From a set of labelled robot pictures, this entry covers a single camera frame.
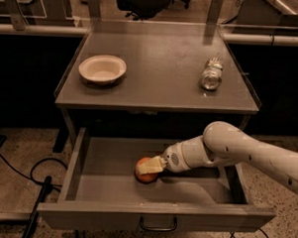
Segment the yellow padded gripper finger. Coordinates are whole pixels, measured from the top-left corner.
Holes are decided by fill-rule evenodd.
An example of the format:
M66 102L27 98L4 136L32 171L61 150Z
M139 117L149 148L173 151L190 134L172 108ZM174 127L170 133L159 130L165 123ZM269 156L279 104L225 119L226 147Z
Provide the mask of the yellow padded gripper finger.
M160 156L152 158L143 158L138 161L135 171L139 176L161 173L166 166L165 160Z

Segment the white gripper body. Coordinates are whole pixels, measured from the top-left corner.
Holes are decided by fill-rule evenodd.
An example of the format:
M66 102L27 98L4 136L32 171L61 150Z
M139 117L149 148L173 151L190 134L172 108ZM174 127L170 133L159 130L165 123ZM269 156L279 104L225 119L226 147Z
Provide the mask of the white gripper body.
M190 170L183 157L181 142L169 146L161 158L165 161L165 168L171 172L184 173Z

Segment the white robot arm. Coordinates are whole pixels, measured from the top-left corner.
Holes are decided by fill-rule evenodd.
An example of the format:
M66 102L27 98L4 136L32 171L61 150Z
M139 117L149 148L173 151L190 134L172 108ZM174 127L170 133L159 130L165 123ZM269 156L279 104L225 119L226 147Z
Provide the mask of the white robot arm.
M138 177L163 171L184 173L245 162L298 195L298 153L252 138L228 122L209 124L203 134L170 145L162 155L138 162Z

